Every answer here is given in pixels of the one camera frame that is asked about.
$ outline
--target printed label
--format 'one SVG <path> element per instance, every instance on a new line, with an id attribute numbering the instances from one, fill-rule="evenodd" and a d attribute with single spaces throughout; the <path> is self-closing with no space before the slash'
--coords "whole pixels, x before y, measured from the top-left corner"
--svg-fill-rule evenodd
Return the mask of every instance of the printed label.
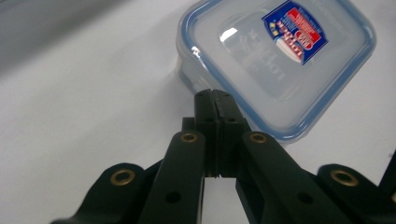
<path id="1" fill-rule="evenodd" d="M 311 14 L 291 0 L 262 17 L 262 21 L 276 45 L 300 64 L 308 62 L 328 42 Z"/>

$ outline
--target clear plastic lid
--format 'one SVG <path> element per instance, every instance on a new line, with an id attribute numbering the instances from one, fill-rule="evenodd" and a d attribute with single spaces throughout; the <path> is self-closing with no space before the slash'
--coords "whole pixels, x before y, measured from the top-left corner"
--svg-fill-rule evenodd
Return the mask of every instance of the clear plastic lid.
<path id="1" fill-rule="evenodd" d="M 375 47 L 346 0 L 205 1 L 182 18 L 178 38 L 182 58 L 283 142 L 309 130 Z"/>

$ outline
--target white table surface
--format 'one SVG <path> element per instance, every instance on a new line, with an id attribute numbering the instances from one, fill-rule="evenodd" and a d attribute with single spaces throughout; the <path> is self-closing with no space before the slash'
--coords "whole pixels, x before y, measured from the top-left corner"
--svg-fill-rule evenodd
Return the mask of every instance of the white table surface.
<path id="1" fill-rule="evenodd" d="M 0 3 L 1 224 L 70 217 L 106 168 L 163 157 L 193 116 L 175 39 L 194 2 Z M 352 2 L 376 30 L 375 52 L 286 150 L 314 174 L 340 163 L 378 184 L 396 147 L 396 1 Z M 248 223 L 234 180 L 206 180 L 203 223 Z"/>

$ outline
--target plastic food container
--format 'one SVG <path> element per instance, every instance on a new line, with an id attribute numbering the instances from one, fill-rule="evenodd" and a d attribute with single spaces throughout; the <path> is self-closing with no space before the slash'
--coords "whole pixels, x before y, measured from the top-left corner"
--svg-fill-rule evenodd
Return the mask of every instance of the plastic food container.
<path id="1" fill-rule="evenodd" d="M 290 143 L 307 133 L 375 48 L 347 0 L 209 0 L 182 17 L 179 74 L 231 93 L 254 129 Z"/>

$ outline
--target container label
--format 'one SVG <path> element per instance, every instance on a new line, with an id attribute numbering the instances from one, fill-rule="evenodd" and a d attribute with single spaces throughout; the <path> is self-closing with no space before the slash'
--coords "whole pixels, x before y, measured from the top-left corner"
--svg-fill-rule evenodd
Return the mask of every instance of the container label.
<path id="1" fill-rule="evenodd" d="M 276 45 L 300 64 L 308 62 L 328 42 L 312 15 L 291 0 L 262 17 L 262 21 Z"/>

